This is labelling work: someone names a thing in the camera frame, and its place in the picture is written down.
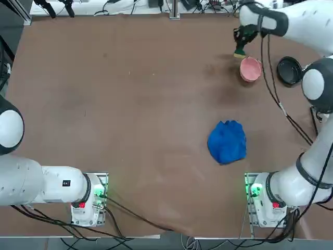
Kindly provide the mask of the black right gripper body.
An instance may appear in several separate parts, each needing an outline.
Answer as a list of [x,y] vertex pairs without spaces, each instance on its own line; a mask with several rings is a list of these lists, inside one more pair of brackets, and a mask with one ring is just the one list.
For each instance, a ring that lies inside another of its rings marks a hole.
[[255,26],[240,26],[233,30],[234,41],[237,45],[246,45],[252,42],[258,35],[258,30]]

